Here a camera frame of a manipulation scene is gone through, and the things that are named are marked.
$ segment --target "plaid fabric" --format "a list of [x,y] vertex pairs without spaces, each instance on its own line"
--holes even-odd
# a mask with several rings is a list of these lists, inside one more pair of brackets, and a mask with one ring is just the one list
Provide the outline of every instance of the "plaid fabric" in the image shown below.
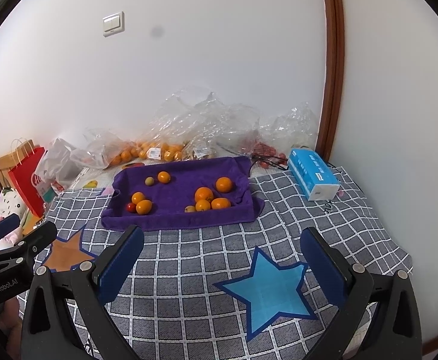
[[[306,201],[292,174],[280,172],[251,178],[252,193],[265,200],[255,222],[146,232],[139,260],[116,300],[106,306],[141,359],[303,358],[337,311],[310,270],[302,292],[318,320],[280,317],[250,342],[245,340],[245,305],[213,283],[248,273],[256,246],[281,266],[304,261],[299,240],[306,227],[316,227],[350,263],[362,263],[372,273],[410,273],[411,257],[387,235],[362,191],[344,169],[334,173],[343,195],[331,202]],[[65,192],[47,214],[61,238],[85,227],[83,247],[95,254],[122,234],[101,227],[110,198],[101,193]],[[45,250],[38,261],[46,255]],[[23,310],[26,294],[20,298]],[[371,320],[374,307],[368,307],[360,326]],[[69,308],[83,342],[101,358],[73,301]]]

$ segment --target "screw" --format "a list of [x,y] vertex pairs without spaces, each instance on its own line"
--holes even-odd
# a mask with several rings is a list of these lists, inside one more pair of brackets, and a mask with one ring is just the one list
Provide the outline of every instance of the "screw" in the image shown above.
[[79,265],[79,269],[81,271],[88,271],[91,268],[92,268],[92,263],[90,261],[84,261],[81,263],[81,265]]
[[397,276],[399,276],[401,279],[406,279],[409,277],[406,271],[403,271],[402,269],[399,269],[397,271]]
[[357,272],[358,274],[362,274],[362,273],[364,273],[366,271],[364,266],[362,264],[358,264],[358,263],[355,263],[352,266],[352,269],[354,270],[354,272]]
[[36,273],[41,276],[45,274],[47,271],[47,268],[45,266],[40,266],[38,269],[36,269]]

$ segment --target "light switch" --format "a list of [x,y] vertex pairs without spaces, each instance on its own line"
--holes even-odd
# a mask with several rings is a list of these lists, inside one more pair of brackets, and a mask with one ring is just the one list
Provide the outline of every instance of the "light switch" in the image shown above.
[[105,37],[124,31],[124,12],[102,18],[102,35]]

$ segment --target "orange star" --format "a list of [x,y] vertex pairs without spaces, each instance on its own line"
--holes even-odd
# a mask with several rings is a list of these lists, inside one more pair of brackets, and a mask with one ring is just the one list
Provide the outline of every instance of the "orange star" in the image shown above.
[[90,261],[97,257],[95,254],[82,249],[81,244],[82,230],[75,232],[67,240],[55,239],[42,265],[57,272],[68,271],[72,267],[81,264],[82,261]]

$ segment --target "blue gripper pad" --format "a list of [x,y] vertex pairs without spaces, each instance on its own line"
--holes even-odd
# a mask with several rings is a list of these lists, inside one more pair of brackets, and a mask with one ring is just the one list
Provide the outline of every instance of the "blue gripper pad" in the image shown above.
[[136,227],[99,277],[97,299],[100,304],[105,305],[116,298],[143,248],[144,232]]
[[4,238],[11,231],[16,230],[21,224],[21,220],[17,214],[11,214],[0,221],[0,239]]
[[341,307],[347,299],[344,277],[308,228],[300,235],[300,249],[327,300]]

